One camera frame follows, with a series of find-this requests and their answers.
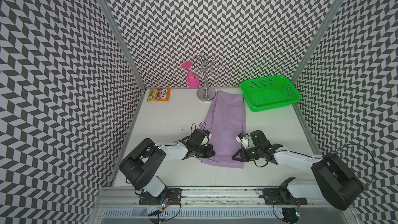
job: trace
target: purple pants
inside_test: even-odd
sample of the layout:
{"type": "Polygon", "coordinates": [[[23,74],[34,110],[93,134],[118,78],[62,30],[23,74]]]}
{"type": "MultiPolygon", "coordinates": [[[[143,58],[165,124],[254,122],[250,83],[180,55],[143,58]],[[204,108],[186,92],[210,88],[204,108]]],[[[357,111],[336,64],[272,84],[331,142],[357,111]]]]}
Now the purple pants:
{"type": "Polygon", "coordinates": [[[202,158],[202,163],[243,169],[242,162],[232,160],[232,156],[241,148],[235,137],[246,130],[243,95],[218,91],[205,123],[205,129],[212,135],[209,144],[213,145],[216,155],[202,158]]]}

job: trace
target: metal mounting plate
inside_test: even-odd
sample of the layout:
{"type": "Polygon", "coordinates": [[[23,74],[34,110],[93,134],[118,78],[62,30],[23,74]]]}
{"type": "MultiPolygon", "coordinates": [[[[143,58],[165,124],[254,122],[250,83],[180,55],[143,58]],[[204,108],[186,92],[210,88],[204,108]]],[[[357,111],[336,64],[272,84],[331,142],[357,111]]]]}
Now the metal mounting plate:
{"type": "MultiPolygon", "coordinates": [[[[168,189],[168,194],[172,197],[171,205],[181,204],[181,192],[182,189],[168,189]]],[[[162,201],[163,199],[161,197],[153,197],[149,192],[144,192],[144,190],[142,190],[138,204],[146,206],[159,206],[162,204],[162,201]]]]}
{"type": "Polygon", "coordinates": [[[264,201],[266,202],[266,205],[297,205],[300,201],[300,205],[307,205],[307,199],[306,198],[300,198],[298,200],[293,200],[291,202],[283,202],[280,198],[280,189],[279,188],[267,188],[263,189],[263,197],[264,201]]]}

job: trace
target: candy packet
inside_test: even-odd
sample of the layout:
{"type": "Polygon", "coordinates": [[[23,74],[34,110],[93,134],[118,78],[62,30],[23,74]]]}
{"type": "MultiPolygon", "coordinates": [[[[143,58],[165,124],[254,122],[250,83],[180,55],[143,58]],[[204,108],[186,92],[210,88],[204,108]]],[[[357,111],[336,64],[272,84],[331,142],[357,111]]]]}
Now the candy packet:
{"type": "Polygon", "coordinates": [[[168,101],[171,88],[151,88],[147,101],[168,101]]]}

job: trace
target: green plastic basket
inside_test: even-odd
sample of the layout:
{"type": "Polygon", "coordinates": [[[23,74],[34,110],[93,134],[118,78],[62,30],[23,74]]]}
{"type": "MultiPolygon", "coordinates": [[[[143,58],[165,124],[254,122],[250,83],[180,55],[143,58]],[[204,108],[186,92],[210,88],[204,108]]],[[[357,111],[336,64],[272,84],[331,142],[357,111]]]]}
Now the green plastic basket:
{"type": "Polygon", "coordinates": [[[281,75],[244,81],[240,89],[252,112],[286,107],[301,100],[297,89],[281,75]]]}

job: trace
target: black and white wallpaper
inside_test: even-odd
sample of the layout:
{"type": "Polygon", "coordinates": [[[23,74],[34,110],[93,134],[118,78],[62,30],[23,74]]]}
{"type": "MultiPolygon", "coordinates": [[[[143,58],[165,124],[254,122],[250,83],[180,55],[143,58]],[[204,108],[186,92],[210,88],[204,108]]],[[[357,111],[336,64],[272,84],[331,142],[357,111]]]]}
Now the black and white wallpaper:
{"type": "MultiPolygon", "coordinates": [[[[299,78],[299,105],[319,147],[373,151],[376,178],[355,202],[367,224],[398,223],[397,0],[345,0],[299,78]]],[[[364,182],[372,160],[341,153],[364,182]]]]}
{"type": "Polygon", "coordinates": [[[81,223],[139,87],[95,0],[0,0],[0,223],[81,223]]]}
{"type": "Polygon", "coordinates": [[[222,63],[211,85],[291,78],[333,0],[107,0],[147,87],[185,87],[196,54],[222,63]]]}

